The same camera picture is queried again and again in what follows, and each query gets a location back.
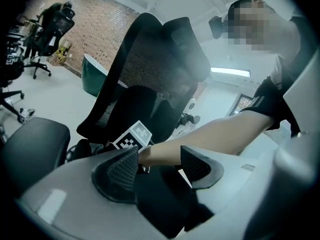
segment sleeve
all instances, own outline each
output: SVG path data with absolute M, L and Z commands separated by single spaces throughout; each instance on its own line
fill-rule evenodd
M 284 99 L 270 76 L 263 80 L 257 88 L 250 105 L 241 111 L 254 111 L 274 118 L 274 124 L 267 130 L 278 129 L 280 122 L 285 119 Z

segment fluorescent light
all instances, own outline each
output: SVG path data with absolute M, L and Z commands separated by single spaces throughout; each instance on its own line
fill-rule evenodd
M 211 71 L 215 72 L 215 73 L 225 73 L 225 74 L 238 75 L 238 76 L 243 76 L 243 77 L 247 77 L 247 78 L 250 77 L 250 71 L 240 70 L 240 69 L 212 67 Z

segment green table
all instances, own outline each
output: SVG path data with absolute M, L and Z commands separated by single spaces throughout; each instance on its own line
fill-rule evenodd
M 90 55 L 85 54 L 82 61 L 82 87 L 93 95 L 98 96 L 105 80 L 108 71 Z

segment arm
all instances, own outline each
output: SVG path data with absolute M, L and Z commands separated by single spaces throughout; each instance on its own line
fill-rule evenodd
M 147 167 L 180 165 L 180 147 L 184 145 L 234 155 L 273 123 L 270 116 L 242 111 L 237 115 L 213 120 L 181 138 L 146 148 L 139 155 L 139 163 Z

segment red brick wall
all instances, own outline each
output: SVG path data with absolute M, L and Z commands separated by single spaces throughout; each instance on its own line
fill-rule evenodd
M 31 0 L 25 15 L 35 18 L 53 3 L 72 2 L 75 25 L 65 34 L 71 58 L 66 63 L 81 72 L 84 54 L 109 70 L 125 34 L 139 13 L 114 0 Z

